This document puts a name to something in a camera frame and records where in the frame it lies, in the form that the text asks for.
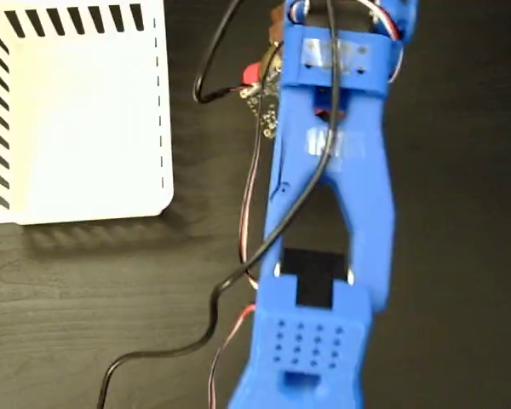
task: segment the blue plastic bracket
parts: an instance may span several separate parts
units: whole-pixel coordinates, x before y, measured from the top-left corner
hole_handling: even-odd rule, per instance
[[[284,13],[283,72],[265,235],[315,171],[328,124],[330,31],[293,24]],[[383,0],[410,39],[416,2]],[[351,234],[354,282],[336,280],[331,309],[296,304],[297,278],[280,272],[283,240],[263,258],[250,360],[231,409],[359,409],[359,373],[374,312],[386,305],[393,250],[393,197],[382,139],[388,78],[397,44],[383,33],[339,32],[342,101],[334,157],[324,174]]]

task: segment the red component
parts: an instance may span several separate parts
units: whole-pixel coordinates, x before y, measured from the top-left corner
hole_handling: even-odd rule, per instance
[[[255,84],[259,83],[259,67],[261,63],[255,62],[254,64],[250,64],[244,70],[244,74],[242,76],[242,82],[244,84]]]

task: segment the white box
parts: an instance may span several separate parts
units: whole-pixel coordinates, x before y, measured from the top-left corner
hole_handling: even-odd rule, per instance
[[[172,196],[163,0],[0,1],[0,222],[155,216]]]

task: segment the dark wooden table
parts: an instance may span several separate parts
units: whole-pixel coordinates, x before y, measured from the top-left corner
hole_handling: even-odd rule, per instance
[[[166,2],[176,195],[163,217],[0,226],[0,409],[92,408],[115,355],[182,345],[206,326],[210,288],[236,265],[254,127],[236,97],[208,107],[190,99],[226,2]],[[365,362],[366,407],[511,408],[511,0],[421,3],[385,123],[397,241],[389,308]],[[235,82],[259,58],[273,4],[247,2],[210,86]],[[261,237],[270,148],[252,243]],[[341,250],[338,218],[320,191],[288,241]],[[251,298],[245,283],[225,296],[221,337]],[[221,407],[249,334],[244,328],[222,361]],[[124,367],[108,408],[204,407],[216,345]]]

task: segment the black cable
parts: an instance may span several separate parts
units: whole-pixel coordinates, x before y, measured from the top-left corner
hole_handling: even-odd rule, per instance
[[[327,164],[330,162],[333,146],[336,140],[336,131],[338,125],[338,113],[339,113],[339,100],[341,95],[340,87],[340,66],[339,66],[339,50],[337,40],[337,29],[336,29],[336,18],[335,10],[333,8],[332,0],[326,0],[328,7],[328,16],[330,20],[331,30],[331,114],[330,114],[330,130],[325,141],[324,152],[320,157],[318,166],[314,171],[313,176],[306,185],[304,191],[287,211],[282,222],[267,236],[263,244],[257,249],[255,254],[244,264],[235,269],[235,271],[227,276],[221,283],[216,285],[210,294],[210,318],[209,324],[204,332],[203,336],[197,341],[190,343],[184,347],[177,349],[168,349],[161,351],[137,351],[129,354],[124,354],[116,358],[107,368],[102,383],[100,386],[99,400],[97,403],[97,409],[104,409],[106,404],[107,391],[110,386],[110,380],[115,371],[126,362],[131,360],[146,360],[146,359],[157,359],[157,358],[174,358],[177,356],[189,354],[201,349],[208,341],[212,338],[215,333],[215,328],[218,322],[218,301],[220,296],[227,291],[233,284],[244,276],[244,272],[254,266],[261,258],[265,255],[267,250],[274,244],[274,242],[282,235],[284,230],[293,222],[295,216],[301,209],[301,207],[307,202],[308,197],[313,192],[314,188],[319,182],[320,177],[324,174]],[[270,66],[273,56],[269,59],[268,65]]]
[[[219,100],[224,96],[232,93],[238,87],[243,86],[244,84],[240,84],[234,87],[225,87],[219,88],[215,91],[209,92],[206,95],[203,95],[203,86],[206,76],[208,75],[208,71],[210,69],[210,65],[214,60],[215,52],[220,46],[221,40],[223,40],[223,36],[225,35],[227,28],[231,24],[235,14],[238,11],[238,6],[243,2],[243,0],[232,0],[227,6],[227,10],[223,17],[221,18],[220,25],[216,29],[214,36],[210,40],[210,46],[206,49],[203,55],[203,59],[201,64],[197,70],[197,74],[195,75],[195,82],[193,83],[192,95],[193,99],[199,104],[208,104],[209,102]]]
[[[263,77],[261,79],[261,93],[259,95],[259,110],[258,110],[258,116],[257,116],[257,125],[255,127],[256,137],[255,137],[255,143],[257,142],[261,143],[261,119],[263,116],[263,94],[265,91],[265,87],[267,85],[267,77],[269,70],[271,68],[271,65],[273,63],[274,57],[276,54],[280,51],[282,48],[283,43],[280,43],[271,54],[271,58],[268,60],[267,64],[265,65],[265,71],[263,73]],[[178,349],[170,349],[170,350],[161,350],[161,351],[136,351],[131,352],[128,354],[124,354],[122,356],[119,356],[116,358],[106,370],[106,374],[102,378],[102,383],[100,386],[100,394],[99,394],[99,401],[97,404],[98,409],[104,409],[106,404],[106,396],[108,392],[108,388],[110,386],[110,380],[113,376],[113,373],[124,363],[131,361],[131,360],[146,360],[151,358],[173,358],[176,356],[181,356],[184,354],[189,354],[193,351],[196,351],[200,348],[202,348],[208,341],[212,338],[215,332],[215,328],[217,326],[218,321],[218,299],[220,298],[221,294],[226,291],[231,285],[233,285],[238,279],[242,277],[242,274],[244,274],[246,271],[252,267],[257,260],[254,260],[253,262],[250,261],[250,265],[248,267],[241,270],[241,273],[235,272],[234,274],[231,274],[226,280],[222,281],[219,285],[214,287],[214,290],[212,291],[210,295],[210,322],[206,329],[206,332],[203,334],[199,340],[197,340],[195,343],[189,344],[185,347],[181,347]]]

